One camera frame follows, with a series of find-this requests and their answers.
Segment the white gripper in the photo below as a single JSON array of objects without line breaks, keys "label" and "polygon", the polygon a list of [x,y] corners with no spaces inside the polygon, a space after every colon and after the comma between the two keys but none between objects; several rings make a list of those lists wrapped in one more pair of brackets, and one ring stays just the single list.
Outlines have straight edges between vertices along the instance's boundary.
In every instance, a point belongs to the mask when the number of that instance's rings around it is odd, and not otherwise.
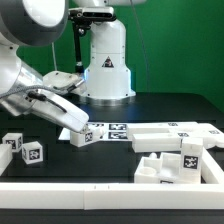
[{"label": "white gripper", "polygon": [[89,116],[80,108],[49,91],[29,91],[28,97],[34,100],[30,112],[73,132],[82,132]]}]

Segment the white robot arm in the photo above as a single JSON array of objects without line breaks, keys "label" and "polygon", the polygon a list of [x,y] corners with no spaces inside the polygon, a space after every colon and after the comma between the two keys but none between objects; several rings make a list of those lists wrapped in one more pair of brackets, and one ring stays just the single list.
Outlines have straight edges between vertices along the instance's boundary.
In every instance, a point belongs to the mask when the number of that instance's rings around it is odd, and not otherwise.
[{"label": "white robot arm", "polygon": [[[126,30],[115,6],[146,0],[0,0],[0,106],[14,116],[33,113],[74,132],[88,115],[63,98],[76,93],[85,102],[116,105],[135,96],[125,64]],[[73,74],[40,76],[18,56],[20,46],[55,42],[71,22],[76,53]]]}]

